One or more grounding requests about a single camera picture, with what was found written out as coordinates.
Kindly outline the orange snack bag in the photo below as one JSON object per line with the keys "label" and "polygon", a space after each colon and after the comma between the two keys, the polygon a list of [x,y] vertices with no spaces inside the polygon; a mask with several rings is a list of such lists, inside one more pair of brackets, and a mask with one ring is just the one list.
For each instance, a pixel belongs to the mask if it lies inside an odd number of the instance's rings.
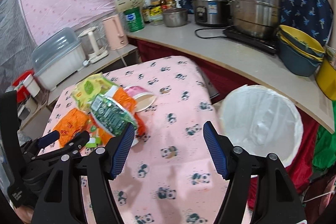
{"label": "orange snack bag", "polygon": [[[146,133],[146,127],[142,119],[135,113],[136,101],[131,98],[123,88],[118,88],[112,98],[118,102],[127,111],[130,111],[134,116],[137,124],[137,136],[142,137]],[[71,109],[54,127],[60,134],[59,146],[64,147],[77,133],[84,130],[88,131],[94,137],[98,137],[98,143],[106,145],[112,138],[112,135],[105,131],[102,127],[98,126],[90,114],[79,110],[78,108]]]}

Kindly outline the green milk carton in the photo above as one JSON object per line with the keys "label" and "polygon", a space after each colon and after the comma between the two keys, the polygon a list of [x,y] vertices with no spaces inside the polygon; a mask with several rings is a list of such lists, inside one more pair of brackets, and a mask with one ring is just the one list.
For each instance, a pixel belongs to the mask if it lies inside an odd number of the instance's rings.
{"label": "green milk carton", "polygon": [[134,127],[134,134],[138,133],[134,116],[110,97],[98,94],[89,109],[96,124],[112,137],[120,136],[128,123]]}

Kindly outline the yellow green tissue pack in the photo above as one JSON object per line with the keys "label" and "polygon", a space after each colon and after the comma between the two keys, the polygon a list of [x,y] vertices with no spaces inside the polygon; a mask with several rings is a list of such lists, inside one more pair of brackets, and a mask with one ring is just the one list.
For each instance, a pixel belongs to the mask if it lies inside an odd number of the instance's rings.
{"label": "yellow green tissue pack", "polygon": [[76,102],[77,108],[87,112],[94,98],[98,94],[105,94],[117,84],[107,79],[102,73],[91,75],[75,85],[71,96]]}

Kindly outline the pink paper cup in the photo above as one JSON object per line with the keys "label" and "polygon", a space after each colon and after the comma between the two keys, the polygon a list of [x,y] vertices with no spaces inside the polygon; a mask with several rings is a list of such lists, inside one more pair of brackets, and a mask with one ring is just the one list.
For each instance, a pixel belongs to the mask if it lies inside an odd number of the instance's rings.
{"label": "pink paper cup", "polygon": [[136,101],[135,112],[141,112],[149,108],[157,96],[140,86],[128,86],[124,91]]}

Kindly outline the white lined trash bin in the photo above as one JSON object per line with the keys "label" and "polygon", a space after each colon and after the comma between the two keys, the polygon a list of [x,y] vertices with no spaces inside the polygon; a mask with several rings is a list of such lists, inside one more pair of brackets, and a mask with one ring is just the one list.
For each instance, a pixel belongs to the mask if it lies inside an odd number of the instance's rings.
{"label": "white lined trash bin", "polygon": [[292,164],[303,137],[303,122],[290,99],[261,85],[244,85],[224,98],[219,110],[222,134],[251,155],[275,153]]}

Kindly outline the red plastic basin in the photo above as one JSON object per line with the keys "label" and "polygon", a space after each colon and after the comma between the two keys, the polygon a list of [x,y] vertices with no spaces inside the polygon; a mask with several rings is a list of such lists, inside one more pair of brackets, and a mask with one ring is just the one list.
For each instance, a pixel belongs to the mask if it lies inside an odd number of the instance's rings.
{"label": "red plastic basin", "polygon": [[23,84],[23,81],[29,76],[34,75],[34,70],[30,69],[28,71],[23,72],[13,83],[12,86],[17,91],[17,104],[22,103],[27,98],[29,98],[30,93],[26,89],[26,87]]}

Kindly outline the white dish rack box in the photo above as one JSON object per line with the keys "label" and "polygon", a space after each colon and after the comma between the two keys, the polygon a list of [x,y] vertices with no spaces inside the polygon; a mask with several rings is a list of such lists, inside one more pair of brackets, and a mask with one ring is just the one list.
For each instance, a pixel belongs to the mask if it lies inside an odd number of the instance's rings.
{"label": "white dish rack box", "polygon": [[52,91],[76,71],[83,69],[86,55],[72,28],[63,28],[33,50],[34,76]]}

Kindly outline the white glass kettle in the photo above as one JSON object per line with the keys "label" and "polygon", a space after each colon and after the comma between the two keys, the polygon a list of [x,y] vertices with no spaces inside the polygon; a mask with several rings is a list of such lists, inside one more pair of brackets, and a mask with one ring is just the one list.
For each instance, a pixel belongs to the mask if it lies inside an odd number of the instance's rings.
{"label": "white glass kettle", "polygon": [[102,60],[103,58],[109,55],[106,46],[99,47],[97,40],[95,38],[94,32],[97,30],[97,26],[87,28],[86,30],[82,31],[78,38],[88,37],[89,42],[92,46],[93,52],[88,54],[89,62],[91,64],[97,63],[98,61]]}

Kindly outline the pink panda tablecloth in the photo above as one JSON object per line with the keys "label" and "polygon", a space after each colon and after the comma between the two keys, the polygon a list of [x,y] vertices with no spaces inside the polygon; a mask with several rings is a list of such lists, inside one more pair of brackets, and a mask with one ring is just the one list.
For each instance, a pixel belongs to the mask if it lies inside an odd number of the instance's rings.
{"label": "pink panda tablecloth", "polygon": [[171,56],[106,74],[121,87],[156,96],[140,112],[146,135],[110,182],[125,223],[213,223],[228,182],[216,172],[203,125],[218,125],[198,66]]}

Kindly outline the pink electric kettle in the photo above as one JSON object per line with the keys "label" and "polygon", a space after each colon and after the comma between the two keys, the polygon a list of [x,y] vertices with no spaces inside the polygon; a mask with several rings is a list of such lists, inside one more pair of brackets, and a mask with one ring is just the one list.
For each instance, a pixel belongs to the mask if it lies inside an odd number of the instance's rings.
{"label": "pink electric kettle", "polygon": [[105,36],[112,51],[120,50],[128,45],[119,15],[112,15],[102,20]]}

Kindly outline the yellow enamel pot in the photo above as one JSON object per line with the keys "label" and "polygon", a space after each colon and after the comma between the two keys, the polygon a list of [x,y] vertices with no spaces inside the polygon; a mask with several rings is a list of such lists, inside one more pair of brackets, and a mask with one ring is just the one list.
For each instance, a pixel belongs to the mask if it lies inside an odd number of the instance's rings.
{"label": "yellow enamel pot", "polygon": [[315,80],[323,94],[332,101],[336,99],[335,48],[326,46],[326,53]]}

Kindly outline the green milk powder can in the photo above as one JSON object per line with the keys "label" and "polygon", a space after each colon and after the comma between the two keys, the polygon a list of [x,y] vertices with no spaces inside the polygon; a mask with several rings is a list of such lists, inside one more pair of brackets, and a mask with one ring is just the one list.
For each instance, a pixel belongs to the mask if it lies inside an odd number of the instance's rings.
{"label": "green milk powder can", "polygon": [[137,32],[145,28],[139,7],[123,12],[129,32]]}

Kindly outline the yellow label jar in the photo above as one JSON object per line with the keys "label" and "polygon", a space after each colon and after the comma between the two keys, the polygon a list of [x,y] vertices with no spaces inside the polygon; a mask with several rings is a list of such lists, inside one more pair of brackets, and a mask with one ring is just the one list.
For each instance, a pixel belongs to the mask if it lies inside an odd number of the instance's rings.
{"label": "yellow label jar", "polygon": [[161,7],[160,1],[155,1],[151,3],[149,14],[150,14],[150,22],[152,25],[157,26],[163,24],[163,10]]}

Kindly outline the stacked blue yellow basins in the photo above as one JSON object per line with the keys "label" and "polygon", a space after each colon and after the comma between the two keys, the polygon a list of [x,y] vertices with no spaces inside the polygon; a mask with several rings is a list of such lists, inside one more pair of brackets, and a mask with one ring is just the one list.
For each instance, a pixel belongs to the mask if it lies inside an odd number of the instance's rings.
{"label": "stacked blue yellow basins", "polygon": [[278,56],[291,73],[310,77],[322,64],[325,49],[305,32],[279,25],[276,36],[279,42]]}

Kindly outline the small steel pot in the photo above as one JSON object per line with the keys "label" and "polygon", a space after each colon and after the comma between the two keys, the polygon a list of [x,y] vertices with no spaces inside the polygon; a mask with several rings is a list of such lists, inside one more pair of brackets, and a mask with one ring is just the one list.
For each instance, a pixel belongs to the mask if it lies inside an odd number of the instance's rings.
{"label": "small steel pot", "polygon": [[167,27],[181,27],[188,22],[188,9],[171,8],[162,13],[163,22]]}

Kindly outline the black induction cooker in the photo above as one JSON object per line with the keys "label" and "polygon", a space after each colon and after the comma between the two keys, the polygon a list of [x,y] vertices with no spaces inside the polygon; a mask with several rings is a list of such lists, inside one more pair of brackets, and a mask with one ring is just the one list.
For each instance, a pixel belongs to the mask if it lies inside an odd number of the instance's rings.
{"label": "black induction cooker", "polygon": [[232,26],[224,28],[223,35],[228,39],[243,43],[269,55],[275,55],[278,52],[277,43],[246,35]]}

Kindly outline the steel rice cooker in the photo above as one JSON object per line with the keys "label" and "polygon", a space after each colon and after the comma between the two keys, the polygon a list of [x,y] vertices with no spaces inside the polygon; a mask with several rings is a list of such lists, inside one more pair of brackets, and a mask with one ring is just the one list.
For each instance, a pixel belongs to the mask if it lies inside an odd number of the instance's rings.
{"label": "steel rice cooker", "polygon": [[229,0],[191,0],[195,22],[202,26],[228,26],[230,21]]}

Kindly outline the large steel steamer pot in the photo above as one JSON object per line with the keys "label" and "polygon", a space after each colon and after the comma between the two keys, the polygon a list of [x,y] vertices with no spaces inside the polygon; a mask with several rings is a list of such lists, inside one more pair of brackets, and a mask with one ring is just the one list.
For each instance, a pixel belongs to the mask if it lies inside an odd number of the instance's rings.
{"label": "large steel steamer pot", "polygon": [[226,0],[233,26],[256,38],[270,35],[280,22],[282,0]]}

